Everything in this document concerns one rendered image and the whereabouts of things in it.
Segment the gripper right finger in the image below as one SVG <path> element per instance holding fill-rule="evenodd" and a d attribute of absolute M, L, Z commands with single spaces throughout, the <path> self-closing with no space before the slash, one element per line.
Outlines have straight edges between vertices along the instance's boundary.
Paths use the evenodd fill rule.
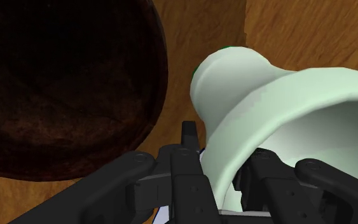
<path fill-rule="evenodd" d="M 358 224 L 358 179 L 317 159 L 294 167 L 258 148 L 239 168 L 233 186 L 244 211 L 268 213 L 253 223 Z"/>

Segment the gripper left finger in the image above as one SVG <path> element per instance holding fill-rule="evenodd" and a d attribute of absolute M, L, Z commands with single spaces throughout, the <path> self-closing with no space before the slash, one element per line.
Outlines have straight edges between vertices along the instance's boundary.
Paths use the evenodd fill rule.
<path fill-rule="evenodd" d="M 164 206 L 169 224 L 221 224 L 194 122 L 183 122 L 181 143 L 158 157 L 128 152 L 9 224 L 143 224 Z"/>

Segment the pale green vase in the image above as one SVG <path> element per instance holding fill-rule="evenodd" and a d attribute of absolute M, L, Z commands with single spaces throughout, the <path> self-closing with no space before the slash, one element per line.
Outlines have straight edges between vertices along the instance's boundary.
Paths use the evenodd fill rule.
<path fill-rule="evenodd" d="M 289 71 L 231 46 L 195 70 L 190 96 L 205 124 L 201 165 L 217 207 L 240 211 L 233 179 L 256 148 L 294 166 L 315 158 L 358 179 L 358 71 Z"/>

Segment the dark brown bowl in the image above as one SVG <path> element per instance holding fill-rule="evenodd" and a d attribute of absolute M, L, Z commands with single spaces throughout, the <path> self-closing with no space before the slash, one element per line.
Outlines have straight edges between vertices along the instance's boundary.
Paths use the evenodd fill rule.
<path fill-rule="evenodd" d="M 135 150 L 167 82 L 152 0 L 0 0 L 0 176 L 82 178 Z"/>

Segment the wooden table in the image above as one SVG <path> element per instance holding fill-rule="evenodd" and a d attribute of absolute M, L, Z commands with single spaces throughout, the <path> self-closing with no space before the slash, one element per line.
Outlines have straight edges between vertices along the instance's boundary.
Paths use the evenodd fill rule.
<path fill-rule="evenodd" d="M 165 31 L 169 83 L 162 113 L 138 147 L 157 155 L 161 146 L 178 143 L 181 123 L 196 121 L 200 142 L 205 129 L 189 97 L 191 75 L 199 63 L 227 45 L 245 43 L 246 0 L 153 0 Z M 7 224 L 76 180 L 29 182 L 0 177 L 0 224 Z"/>

